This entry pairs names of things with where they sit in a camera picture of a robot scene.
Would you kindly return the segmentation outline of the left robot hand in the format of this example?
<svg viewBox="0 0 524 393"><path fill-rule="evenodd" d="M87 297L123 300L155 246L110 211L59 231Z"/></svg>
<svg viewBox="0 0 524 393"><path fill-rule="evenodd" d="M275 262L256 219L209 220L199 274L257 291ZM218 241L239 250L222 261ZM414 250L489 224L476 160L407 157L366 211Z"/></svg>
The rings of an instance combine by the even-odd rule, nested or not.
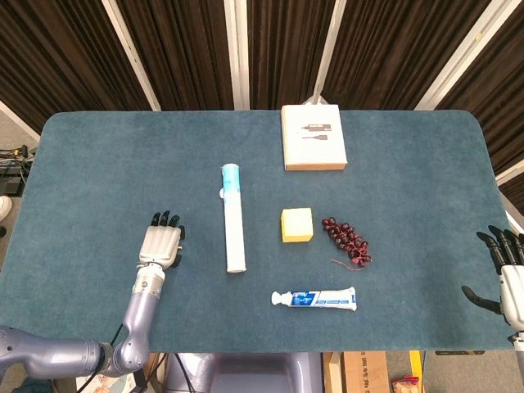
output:
<svg viewBox="0 0 524 393"><path fill-rule="evenodd" d="M149 264L158 264L163 270L179 266L182 259L178 253L182 249L180 243L186 235L179 220L179 216L171 215L169 210L153 215L139 251L139 269Z"/></svg>

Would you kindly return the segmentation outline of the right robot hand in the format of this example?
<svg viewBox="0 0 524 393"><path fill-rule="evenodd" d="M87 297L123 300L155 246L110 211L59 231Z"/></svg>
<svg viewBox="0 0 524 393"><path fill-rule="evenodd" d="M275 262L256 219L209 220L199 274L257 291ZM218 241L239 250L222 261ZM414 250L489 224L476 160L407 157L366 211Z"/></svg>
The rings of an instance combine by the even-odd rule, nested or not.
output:
<svg viewBox="0 0 524 393"><path fill-rule="evenodd" d="M500 300L488 300L462 286L467 299L477 307L502 315L517 332L523 331L523 234L489 225L491 235L477 232L490 252L500 286Z"/></svg>

